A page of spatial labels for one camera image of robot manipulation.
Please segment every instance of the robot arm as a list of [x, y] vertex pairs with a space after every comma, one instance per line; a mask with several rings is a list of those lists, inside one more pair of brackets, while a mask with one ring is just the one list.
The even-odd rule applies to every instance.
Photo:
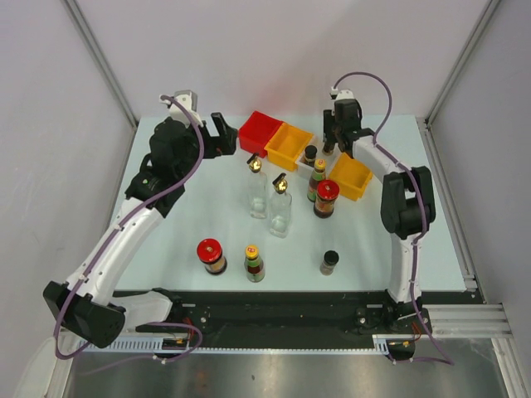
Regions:
[[[203, 158], [236, 151], [237, 130], [228, 126], [220, 113], [212, 114], [219, 137], [211, 137], [196, 112], [197, 96], [192, 91], [180, 91], [173, 98], [197, 123], [204, 143]], [[126, 198], [118, 215], [89, 257], [66, 282], [50, 282], [43, 292], [57, 319], [74, 290], [76, 293], [67, 305], [62, 326], [99, 348], [111, 344], [122, 330], [165, 320], [172, 307], [172, 301], [161, 289], [127, 298], [112, 296], [137, 249], [171, 211], [184, 193], [184, 186], [166, 195], [162, 192], [181, 181], [199, 157], [199, 142], [190, 122], [172, 101], [165, 99], [163, 102], [168, 104], [171, 117], [155, 127], [149, 140], [151, 151], [144, 157], [139, 173], [125, 191]], [[144, 206], [144, 202], [150, 199], [152, 202]], [[85, 268], [94, 259], [97, 261], [87, 274]]]
[[[374, 132], [362, 129], [362, 111], [350, 90], [332, 93], [334, 110], [324, 111], [325, 147], [334, 148], [337, 143], [341, 152], [347, 153], [365, 164], [382, 183], [382, 223], [391, 235], [392, 271], [387, 293], [394, 307], [395, 318], [413, 313], [410, 295], [412, 277], [412, 243], [422, 231], [421, 212], [416, 197], [406, 197], [414, 192], [408, 175], [398, 166], [398, 161], [387, 150], [374, 142]], [[435, 200], [431, 173], [427, 167], [409, 168], [421, 190], [426, 218], [429, 224], [435, 220]], [[417, 253], [421, 251], [421, 240], [416, 242]], [[415, 280], [414, 298], [421, 307], [421, 290], [418, 278]]]

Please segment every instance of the yellow bin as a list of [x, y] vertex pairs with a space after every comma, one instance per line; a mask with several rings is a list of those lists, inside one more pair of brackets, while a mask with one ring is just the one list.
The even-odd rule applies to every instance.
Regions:
[[283, 123], [265, 146], [267, 158], [271, 163], [294, 172], [297, 169], [295, 162], [312, 137], [311, 133]]
[[339, 195], [347, 197], [352, 201], [357, 201], [365, 193], [365, 188], [373, 173], [363, 163], [356, 159], [351, 159], [346, 153], [342, 153], [329, 179], [339, 185]]

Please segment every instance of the seasoning jar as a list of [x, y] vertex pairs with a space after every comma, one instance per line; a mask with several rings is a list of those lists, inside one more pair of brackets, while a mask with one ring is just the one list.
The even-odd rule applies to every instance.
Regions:
[[251, 282], [260, 282], [266, 276], [264, 270], [264, 261], [258, 254], [258, 248], [254, 245], [248, 245], [246, 247], [246, 260], [245, 267], [247, 272], [247, 278]]
[[317, 199], [314, 213], [317, 217], [328, 218], [334, 213], [334, 203], [339, 196], [339, 185], [332, 180], [323, 180], [317, 186]]
[[329, 140], [324, 142], [323, 146], [323, 154], [326, 156], [330, 156], [332, 153], [334, 153], [335, 148], [335, 141]]
[[315, 165], [315, 157], [317, 156], [317, 148], [314, 145], [308, 145], [304, 149], [304, 157], [302, 163], [313, 167]]
[[334, 267], [339, 261], [339, 255], [336, 251], [329, 250], [324, 253], [323, 262], [321, 263], [321, 274], [330, 275], [334, 272]]
[[315, 201], [317, 194], [317, 186], [319, 182], [323, 181], [326, 178], [326, 161], [324, 159], [317, 159], [314, 165], [314, 171], [312, 172], [311, 177], [309, 178], [308, 183], [308, 193], [306, 196], [309, 201]]
[[223, 274], [227, 269], [227, 260], [223, 255], [222, 246], [215, 239], [208, 238], [199, 242], [197, 257], [205, 264], [205, 269], [209, 274]]

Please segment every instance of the small spice jar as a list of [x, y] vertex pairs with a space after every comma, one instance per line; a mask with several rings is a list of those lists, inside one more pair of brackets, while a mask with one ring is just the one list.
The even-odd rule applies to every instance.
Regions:
[[197, 257], [205, 264], [205, 269], [209, 274], [223, 274], [227, 269], [227, 260], [223, 255], [222, 246], [215, 239], [208, 238], [199, 242]]
[[328, 218], [334, 213], [334, 203], [339, 196], [339, 185], [332, 180], [323, 180], [317, 186], [314, 213], [317, 217]]
[[258, 248], [254, 245], [246, 247], [246, 260], [244, 263], [247, 272], [247, 278], [251, 282], [260, 282], [266, 276], [264, 270], [264, 261], [258, 254]]
[[304, 149], [304, 157], [302, 162], [308, 166], [313, 167], [315, 165], [315, 157], [317, 156], [317, 147], [315, 145], [308, 145]]
[[334, 153], [335, 141], [325, 141], [323, 146], [323, 154], [330, 156]]
[[339, 261], [339, 255], [336, 251], [329, 250], [324, 253], [323, 262], [321, 263], [321, 274], [330, 275], [334, 272], [335, 265]]

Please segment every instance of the white wall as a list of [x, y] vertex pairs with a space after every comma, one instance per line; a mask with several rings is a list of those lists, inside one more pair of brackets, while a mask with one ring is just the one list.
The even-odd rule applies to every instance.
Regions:
[[433, 134], [480, 283], [531, 376], [531, 2], [502, 2]]
[[[397, 114], [424, 116], [486, 0], [79, 0], [137, 116], [191, 88], [203, 114], [316, 114], [342, 74], [370, 70]], [[367, 114], [385, 92], [348, 84]]]
[[133, 137], [61, 2], [2, 2], [0, 396], [53, 317], [42, 290], [102, 233]]

